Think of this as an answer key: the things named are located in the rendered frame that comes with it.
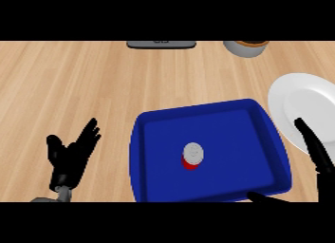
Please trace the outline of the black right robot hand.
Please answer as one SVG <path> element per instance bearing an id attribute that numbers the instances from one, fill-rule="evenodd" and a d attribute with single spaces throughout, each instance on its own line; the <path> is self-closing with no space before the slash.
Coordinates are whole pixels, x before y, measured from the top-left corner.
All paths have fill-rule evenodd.
<path id="1" fill-rule="evenodd" d="M 302 134 L 310 160 L 316 165 L 319 202 L 335 203 L 335 165 L 333 164 L 322 141 L 302 118 L 294 120 L 294 127 Z M 293 171 L 287 149 L 272 121 L 259 122 L 257 134 L 266 135 L 266 141 L 263 142 L 266 162 L 272 169 L 274 184 L 278 185 L 279 188 L 275 190 L 259 188 L 254 191 L 248 191 L 246 197 L 253 202 L 281 203 L 282 199 L 271 197 L 271 195 L 285 193 L 291 190 Z"/>

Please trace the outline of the blue tray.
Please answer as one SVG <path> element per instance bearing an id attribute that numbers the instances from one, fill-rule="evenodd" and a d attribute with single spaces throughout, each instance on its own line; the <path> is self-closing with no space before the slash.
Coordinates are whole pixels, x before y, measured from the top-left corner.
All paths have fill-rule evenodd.
<path id="1" fill-rule="evenodd" d="M 272 122 L 260 104 L 237 100 L 142 113 L 129 146 L 129 174 L 139 202 L 237 201 L 259 188 L 275 190 L 259 122 Z M 197 142 L 204 160 L 182 166 Z"/>

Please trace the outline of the white plate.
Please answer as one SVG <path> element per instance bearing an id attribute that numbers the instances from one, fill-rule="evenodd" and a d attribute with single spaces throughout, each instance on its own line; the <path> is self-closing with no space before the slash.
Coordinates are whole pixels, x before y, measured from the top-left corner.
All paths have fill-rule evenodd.
<path id="1" fill-rule="evenodd" d="M 294 120 L 302 118 L 313 130 L 335 163 L 335 84 L 307 73 L 282 75 L 268 91 L 269 114 L 287 140 L 307 153 Z"/>

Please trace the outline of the red can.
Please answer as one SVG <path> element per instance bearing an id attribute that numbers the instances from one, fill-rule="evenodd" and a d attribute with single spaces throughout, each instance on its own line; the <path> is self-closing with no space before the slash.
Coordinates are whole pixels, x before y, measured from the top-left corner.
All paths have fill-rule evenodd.
<path id="1" fill-rule="evenodd" d="M 197 142 L 191 142 L 182 150 L 182 166 L 188 170 L 198 168 L 204 160 L 204 148 Z"/>

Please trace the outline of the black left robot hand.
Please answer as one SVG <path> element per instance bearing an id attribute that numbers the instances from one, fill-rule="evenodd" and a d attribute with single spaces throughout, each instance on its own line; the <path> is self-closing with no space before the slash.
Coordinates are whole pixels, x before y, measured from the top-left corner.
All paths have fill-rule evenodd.
<path id="1" fill-rule="evenodd" d="M 77 187 L 101 138 L 98 132 L 98 120 L 91 119 L 77 140 L 68 146 L 63 144 L 58 136 L 49 135 L 46 137 L 48 160 L 54 167 L 49 189 L 54 192 L 63 186 L 71 190 Z"/>

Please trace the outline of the dark grey appliance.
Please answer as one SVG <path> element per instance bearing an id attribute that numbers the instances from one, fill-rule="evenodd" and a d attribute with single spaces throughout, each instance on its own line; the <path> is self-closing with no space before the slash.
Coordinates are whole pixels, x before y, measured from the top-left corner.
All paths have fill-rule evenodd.
<path id="1" fill-rule="evenodd" d="M 128 41 L 130 48 L 142 49 L 185 49 L 197 46 L 195 41 Z"/>

